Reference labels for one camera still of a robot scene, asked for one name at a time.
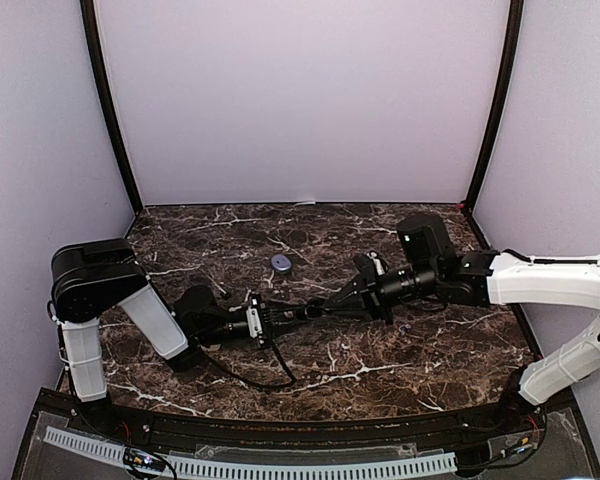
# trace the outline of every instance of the blue disc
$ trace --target blue disc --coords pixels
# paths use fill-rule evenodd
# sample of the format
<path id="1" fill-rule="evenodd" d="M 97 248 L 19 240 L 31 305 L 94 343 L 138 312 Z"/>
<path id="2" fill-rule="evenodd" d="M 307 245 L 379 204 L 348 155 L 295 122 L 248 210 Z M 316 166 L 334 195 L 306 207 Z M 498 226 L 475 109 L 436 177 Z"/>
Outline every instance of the blue disc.
<path id="1" fill-rule="evenodd" d="M 289 273 L 292 263 L 285 255 L 274 255 L 271 257 L 271 266 L 278 273 Z"/>

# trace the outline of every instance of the brown marble surface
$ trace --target brown marble surface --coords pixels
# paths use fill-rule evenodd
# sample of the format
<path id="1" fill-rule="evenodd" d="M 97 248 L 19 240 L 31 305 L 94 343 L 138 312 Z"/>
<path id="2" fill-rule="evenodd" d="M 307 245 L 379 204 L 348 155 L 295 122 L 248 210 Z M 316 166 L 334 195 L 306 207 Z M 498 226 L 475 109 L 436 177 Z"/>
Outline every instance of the brown marble surface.
<path id="1" fill-rule="evenodd" d="M 414 212 L 441 215 L 458 251 L 477 249 L 449 205 L 211 205 L 150 207 L 129 235 L 138 260 L 172 303 L 195 284 L 221 305 L 249 291 L 301 302 L 328 296 L 355 273 L 356 253 L 375 250 L 405 264 L 394 233 Z M 293 272 L 274 274 L 283 253 Z M 325 317 L 277 340 L 298 383 L 265 393 L 205 369 L 174 374 L 120 309 L 102 317 L 107 381 L 114 401 L 149 410 L 251 420 L 358 420 L 454 410 L 497 400 L 509 373 L 531 361 L 510 310 L 450 306 L 439 313 L 395 309 L 395 325 Z M 285 376 L 251 340 L 212 355 L 260 382 Z"/>

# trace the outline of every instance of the white backdrop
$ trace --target white backdrop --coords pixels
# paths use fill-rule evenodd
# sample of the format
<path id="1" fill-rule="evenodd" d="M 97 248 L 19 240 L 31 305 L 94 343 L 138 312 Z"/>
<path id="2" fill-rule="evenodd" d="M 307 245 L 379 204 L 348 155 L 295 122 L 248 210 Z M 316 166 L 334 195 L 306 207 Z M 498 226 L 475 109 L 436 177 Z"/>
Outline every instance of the white backdrop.
<path id="1" fill-rule="evenodd" d="M 526 3 L 476 218 L 496 248 L 600 253 L 600 1 Z M 575 308 L 526 311 L 544 353 L 592 320 Z M 600 373 L 575 392 L 600 457 Z"/>
<path id="2" fill-rule="evenodd" d="M 145 203 L 463 199 L 508 2 L 97 7 Z"/>

